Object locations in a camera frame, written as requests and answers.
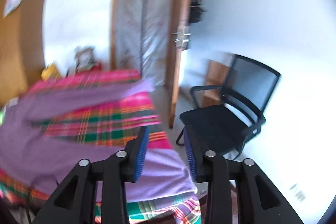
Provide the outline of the wooden wardrobe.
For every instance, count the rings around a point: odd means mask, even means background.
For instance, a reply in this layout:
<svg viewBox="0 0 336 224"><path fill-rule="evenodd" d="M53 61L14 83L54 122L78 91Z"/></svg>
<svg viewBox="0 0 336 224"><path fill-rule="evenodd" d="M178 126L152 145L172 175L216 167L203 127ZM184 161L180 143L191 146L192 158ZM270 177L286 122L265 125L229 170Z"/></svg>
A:
<svg viewBox="0 0 336 224"><path fill-rule="evenodd" d="M45 68L42 38L45 0L22 0L3 16L1 0L1 106L24 94L41 79Z"/></svg>

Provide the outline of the black mesh office chair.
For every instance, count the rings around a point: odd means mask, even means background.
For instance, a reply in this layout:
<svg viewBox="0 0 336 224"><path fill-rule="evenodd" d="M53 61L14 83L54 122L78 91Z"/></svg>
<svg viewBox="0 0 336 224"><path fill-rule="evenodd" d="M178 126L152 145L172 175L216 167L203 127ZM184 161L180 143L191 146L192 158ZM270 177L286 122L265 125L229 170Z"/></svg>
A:
<svg viewBox="0 0 336 224"><path fill-rule="evenodd" d="M194 109L179 118L190 126L198 139L219 155L237 151L261 132L264 110L281 78L278 71L259 61L235 55L221 85L194 86L190 89ZM217 90L220 103L200 107L195 93Z"/></svg>

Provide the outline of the red basket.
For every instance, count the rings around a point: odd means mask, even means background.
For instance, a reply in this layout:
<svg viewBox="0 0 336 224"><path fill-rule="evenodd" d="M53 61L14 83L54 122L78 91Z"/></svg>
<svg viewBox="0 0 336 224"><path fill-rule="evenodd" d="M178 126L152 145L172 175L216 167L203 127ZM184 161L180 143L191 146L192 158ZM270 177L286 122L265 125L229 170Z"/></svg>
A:
<svg viewBox="0 0 336 224"><path fill-rule="evenodd" d="M102 70L102 63L95 61L88 64L79 64L76 69L75 73L86 73L92 71L101 71Z"/></svg>

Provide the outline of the wooden board against wall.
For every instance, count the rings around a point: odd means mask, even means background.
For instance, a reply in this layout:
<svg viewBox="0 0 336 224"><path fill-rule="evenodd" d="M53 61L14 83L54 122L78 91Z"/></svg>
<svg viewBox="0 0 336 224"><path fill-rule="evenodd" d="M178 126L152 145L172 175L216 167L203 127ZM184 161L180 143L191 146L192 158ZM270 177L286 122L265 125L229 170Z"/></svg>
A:
<svg viewBox="0 0 336 224"><path fill-rule="evenodd" d="M210 60L206 77L206 86L218 85L221 86L226 79L230 67ZM220 90L205 90L202 100L202 107L208 107L221 104Z"/></svg>

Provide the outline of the plastic covered door screen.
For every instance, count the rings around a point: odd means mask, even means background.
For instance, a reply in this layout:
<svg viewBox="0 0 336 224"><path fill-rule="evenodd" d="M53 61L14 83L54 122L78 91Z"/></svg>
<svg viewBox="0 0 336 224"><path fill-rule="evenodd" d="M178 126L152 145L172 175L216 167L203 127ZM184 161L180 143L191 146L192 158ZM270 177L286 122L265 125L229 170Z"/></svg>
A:
<svg viewBox="0 0 336 224"><path fill-rule="evenodd" d="M112 0L110 67L135 69L155 86L178 76L184 0Z"/></svg>

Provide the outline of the pink plaid tablecloth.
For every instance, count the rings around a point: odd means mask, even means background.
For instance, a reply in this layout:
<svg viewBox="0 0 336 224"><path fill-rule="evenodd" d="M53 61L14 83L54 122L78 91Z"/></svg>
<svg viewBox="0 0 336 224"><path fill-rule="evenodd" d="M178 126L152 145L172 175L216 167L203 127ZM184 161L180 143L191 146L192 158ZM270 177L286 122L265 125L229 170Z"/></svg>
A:
<svg viewBox="0 0 336 224"><path fill-rule="evenodd" d="M92 72L60 80L39 81L25 95L132 83L139 79L137 70ZM148 149L173 150L148 92L33 122L32 126L40 128L48 137L108 147L124 147L137 137L141 126L146 126L149 130ZM1 170L1 199L9 207L21 206L31 211L39 209L49 198L49 194L37 188L44 179L37 178L36 182L26 185ZM176 223L201 223L201 206L196 193L127 202L130 223L147 221L167 211L173 213Z"/></svg>

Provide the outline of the yellow box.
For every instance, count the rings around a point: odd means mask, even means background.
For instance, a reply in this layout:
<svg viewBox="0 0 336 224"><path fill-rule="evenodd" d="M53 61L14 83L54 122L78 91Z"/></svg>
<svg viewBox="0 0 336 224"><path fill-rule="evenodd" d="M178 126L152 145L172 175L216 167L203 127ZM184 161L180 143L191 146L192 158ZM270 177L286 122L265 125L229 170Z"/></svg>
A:
<svg viewBox="0 0 336 224"><path fill-rule="evenodd" d="M51 80L51 79L61 79L62 75L60 74L58 67L56 64L52 63L45 69L43 69L41 74L41 79L43 81Z"/></svg>

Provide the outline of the purple fleece garment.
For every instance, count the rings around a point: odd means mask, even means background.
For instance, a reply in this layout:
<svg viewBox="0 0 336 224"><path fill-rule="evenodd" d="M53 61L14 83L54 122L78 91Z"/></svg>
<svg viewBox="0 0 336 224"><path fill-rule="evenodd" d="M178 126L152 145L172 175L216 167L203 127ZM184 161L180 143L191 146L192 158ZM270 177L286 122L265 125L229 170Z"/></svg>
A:
<svg viewBox="0 0 336 224"><path fill-rule="evenodd" d="M123 146L81 144L48 137L32 123L153 89L150 79L142 79L82 90L27 94L6 110L1 125L1 170L26 185L45 176L37 188L51 194L56 186L52 178L61 181L81 159L105 160ZM137 182L126 184L127 202L196 192L197 187L179 153L163 148L149 148L141 176Z"/></svg>

